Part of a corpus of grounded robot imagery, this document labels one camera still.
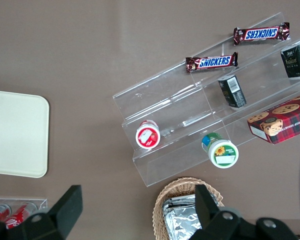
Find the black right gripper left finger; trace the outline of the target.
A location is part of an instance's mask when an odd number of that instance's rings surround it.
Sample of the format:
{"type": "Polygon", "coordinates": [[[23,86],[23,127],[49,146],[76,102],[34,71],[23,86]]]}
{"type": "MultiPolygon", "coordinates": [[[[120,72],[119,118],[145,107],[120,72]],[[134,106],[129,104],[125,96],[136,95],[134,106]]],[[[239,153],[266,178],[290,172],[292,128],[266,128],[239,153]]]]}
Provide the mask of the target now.
{"type": "Polygon", "coordinates": [[[82,186],[72,185],[47,213],[36,213],[11,229],[0,222],[0,240],[65,240],[82,211],[82,186]]]}

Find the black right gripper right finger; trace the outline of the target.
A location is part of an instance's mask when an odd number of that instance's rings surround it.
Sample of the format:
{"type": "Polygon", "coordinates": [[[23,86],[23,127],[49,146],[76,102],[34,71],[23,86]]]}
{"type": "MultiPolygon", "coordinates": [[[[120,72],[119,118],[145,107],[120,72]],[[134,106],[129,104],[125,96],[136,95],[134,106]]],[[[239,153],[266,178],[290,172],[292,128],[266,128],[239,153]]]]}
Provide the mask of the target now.
{"type": "Polygon", "coordinates": [[[195,210],[201,229],[191,240],[297,240],[298,236],[281,220],[259,218],[251,224],[232,210],[221,210],[207,187],[195,186],[195,210]]]}

